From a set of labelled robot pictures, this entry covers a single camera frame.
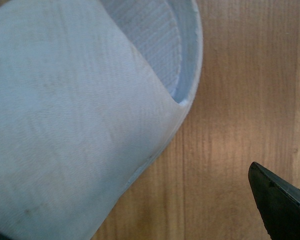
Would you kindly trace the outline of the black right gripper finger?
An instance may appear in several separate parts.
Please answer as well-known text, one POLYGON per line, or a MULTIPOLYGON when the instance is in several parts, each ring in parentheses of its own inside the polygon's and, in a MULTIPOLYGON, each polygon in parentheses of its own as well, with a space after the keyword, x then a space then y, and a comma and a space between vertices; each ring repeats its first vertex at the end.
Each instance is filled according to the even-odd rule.
POLYGON ((300 240, 300 189, 261 164, 248 170, 252 194, 272 240, 300 240))

